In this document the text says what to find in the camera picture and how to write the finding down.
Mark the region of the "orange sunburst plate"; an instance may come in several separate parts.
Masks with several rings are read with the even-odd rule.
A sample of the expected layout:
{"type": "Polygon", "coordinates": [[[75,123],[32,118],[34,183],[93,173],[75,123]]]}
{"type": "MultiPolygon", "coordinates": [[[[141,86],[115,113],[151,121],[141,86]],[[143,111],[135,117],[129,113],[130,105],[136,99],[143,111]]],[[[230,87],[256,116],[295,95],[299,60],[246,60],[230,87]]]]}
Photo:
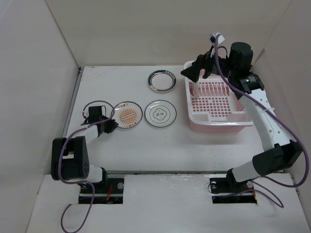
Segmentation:
{"type": "Polygon", "coordinates": [[[199,97],[200,97],[200,94],[199,94],[199,86],[198,86],[198,83],[193,82],[193,83],[192,83],[192,89],[193,89],[193,95],[194,95],[196,98],[199,98],[199,97]]]}
{"type": "Polygon", "coordinates": [[[118,123],[120,129],[131,129],[136,127],[142,120],[143,110],[136,102],[124,101],[114,107],[113,119],[118,123]]]}

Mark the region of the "white plate with characters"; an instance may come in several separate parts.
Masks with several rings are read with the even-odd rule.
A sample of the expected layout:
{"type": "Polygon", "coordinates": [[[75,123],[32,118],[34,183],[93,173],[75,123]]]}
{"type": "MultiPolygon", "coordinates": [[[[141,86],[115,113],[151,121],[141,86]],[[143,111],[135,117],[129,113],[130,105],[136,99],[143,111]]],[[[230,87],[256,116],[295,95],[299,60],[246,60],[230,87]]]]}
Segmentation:
{"type": "Polygon", "coordinates": [[[153,127],[166,128],[175,122],[177,110],[169,101],[155,100],[146,106],[144,118],[153,127]]]}

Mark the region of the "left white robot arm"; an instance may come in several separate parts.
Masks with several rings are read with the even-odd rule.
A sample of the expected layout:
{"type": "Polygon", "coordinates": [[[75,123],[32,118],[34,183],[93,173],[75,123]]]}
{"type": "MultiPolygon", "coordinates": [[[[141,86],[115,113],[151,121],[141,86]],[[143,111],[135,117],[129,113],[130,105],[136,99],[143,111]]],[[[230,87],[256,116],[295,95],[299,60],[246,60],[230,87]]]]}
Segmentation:
{"type": "Polygon", "coordinates": [[[112,133],[118,126],[110,115],[103,115],[101,106],[88,108],[88,116],[80,127],[67,137],[55,138],[52,142],[51,176],[66,184],[91,183],[99,193],[108,189],[106,170],[90,164],[87,146],[102,134],[112,133]]]}

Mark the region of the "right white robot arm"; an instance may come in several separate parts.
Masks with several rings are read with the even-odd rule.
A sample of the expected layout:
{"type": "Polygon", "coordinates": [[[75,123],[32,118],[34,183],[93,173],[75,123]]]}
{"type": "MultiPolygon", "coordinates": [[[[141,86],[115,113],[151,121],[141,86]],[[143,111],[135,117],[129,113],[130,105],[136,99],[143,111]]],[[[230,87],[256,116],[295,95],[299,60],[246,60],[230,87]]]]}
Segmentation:
{"type": "Polygon", "coordinates": [[[226,56],[218,56],[219,42],[201,54],[181,74],[191,81],[191,93],[198,93],[189,104],[192,129],[228,125],[236,114],[227,101],[230,93],[247,110],[259,133],[263,152],[241,166],[228,170],[224,178],[214,178],[217,193],[236,192],[258,177],[291,168],[306,153],[298,137],[275,115],[260,77],[251,71],[253,51],[249,44],[235,42],[226,56]]]}

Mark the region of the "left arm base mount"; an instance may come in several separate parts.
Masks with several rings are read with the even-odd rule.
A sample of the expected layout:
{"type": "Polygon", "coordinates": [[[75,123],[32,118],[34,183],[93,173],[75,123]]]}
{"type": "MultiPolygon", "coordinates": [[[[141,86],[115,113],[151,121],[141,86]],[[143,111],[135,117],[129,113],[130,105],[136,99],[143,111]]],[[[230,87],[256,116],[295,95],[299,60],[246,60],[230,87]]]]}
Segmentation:
{"type": "MultiPolygon", "coordinates": [[[[92,188],[89,185],[80,185],[79,204],[90,204],[92,188]]],[[[94,204],[123,204],[124,177],[108,178],[107,184],[95,183],[94,204]]]]}

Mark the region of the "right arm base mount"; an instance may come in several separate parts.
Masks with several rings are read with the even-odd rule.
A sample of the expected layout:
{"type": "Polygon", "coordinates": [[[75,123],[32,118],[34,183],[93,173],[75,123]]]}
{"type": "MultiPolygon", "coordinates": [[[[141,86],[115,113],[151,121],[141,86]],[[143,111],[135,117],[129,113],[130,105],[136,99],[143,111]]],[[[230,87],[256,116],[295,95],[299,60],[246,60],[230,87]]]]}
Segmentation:
{"type": "Polygon", "coordinates": [[[225,177],[211,177],[208,185],[213,204],[257,204],[253,188],[251,180],[230,184],[225,177]]]}

